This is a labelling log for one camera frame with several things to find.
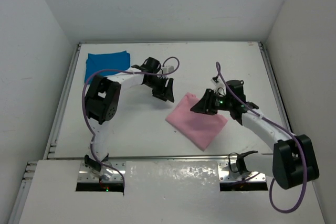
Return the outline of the pink t shirt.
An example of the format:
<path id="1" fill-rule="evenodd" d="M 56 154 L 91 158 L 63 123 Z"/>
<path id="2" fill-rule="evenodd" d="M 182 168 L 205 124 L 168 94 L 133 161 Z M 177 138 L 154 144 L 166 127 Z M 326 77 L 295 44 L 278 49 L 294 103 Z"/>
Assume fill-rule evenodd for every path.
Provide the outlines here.
<path id="1" fill-rule="evenodd" d="M 206 115 L 192 112 L 191 108 L 198 101 L 199 98 L 195 94 L 186 93 L 165 120 L 204 151 L 222 131 L 228 119 L 220 114 Z"/>

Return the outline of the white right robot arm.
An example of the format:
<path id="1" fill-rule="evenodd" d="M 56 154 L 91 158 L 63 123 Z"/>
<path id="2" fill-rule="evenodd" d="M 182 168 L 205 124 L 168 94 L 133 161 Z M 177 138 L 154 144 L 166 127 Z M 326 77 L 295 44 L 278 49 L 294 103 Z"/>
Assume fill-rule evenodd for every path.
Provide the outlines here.
<path id="1" fill-rule="evenodd" d="M 243 88 L 232 88 L 225 95 L 206 89 L 203 97 L 190 109 L 191 112 L 216 115 L 228 111 L 232 119 L 251 130 L 272 150 L 272 157 L 258 151 L 237 155 L 236 163 L 229 168 L 233 173 L 246 174 L 251 168 L 271 175 L 283 189 L 316 180 L 320 176 L 311 139 L 306 135 L 286 133 L 261 117 L 259 107 L 246 101 Z"/>

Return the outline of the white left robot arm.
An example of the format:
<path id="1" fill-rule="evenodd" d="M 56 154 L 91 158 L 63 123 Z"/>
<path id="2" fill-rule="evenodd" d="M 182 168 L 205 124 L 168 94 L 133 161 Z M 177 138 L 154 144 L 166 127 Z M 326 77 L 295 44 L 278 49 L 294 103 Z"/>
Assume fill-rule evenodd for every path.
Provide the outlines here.
<path id="1" fill-rule="evenodd" d="M 82 112 L 85 123 L 92 133 L 89 154 L 85 164 L 97 173 L 104 168 L 116 170 L 108 164 L 107 140 L 108 122 L 116 115 L 121 94 L 135 86 L 145 85 L 152 90 L 152 96 L 164 102 L 174 102 L 173 78 L 180 66 L 169 66 L 165 62 L 149 57 L 142 65 L 132 65 L 127 70 L 102 69 L 94 72 L 85 81 L 82 90 Z"/>

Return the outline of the blue folded t shirt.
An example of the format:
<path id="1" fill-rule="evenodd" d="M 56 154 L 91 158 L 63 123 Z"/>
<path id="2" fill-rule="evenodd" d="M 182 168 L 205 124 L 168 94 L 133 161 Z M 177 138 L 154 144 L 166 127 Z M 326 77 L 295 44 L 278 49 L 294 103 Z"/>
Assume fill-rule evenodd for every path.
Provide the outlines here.
<path id="1" fill-rule="evenodd" d="M 102 69 L 126 71 L 130 68 L 131 57 L 127 51 L 110 54 L 88 54 L 84 82 L 95 72 Z"/>

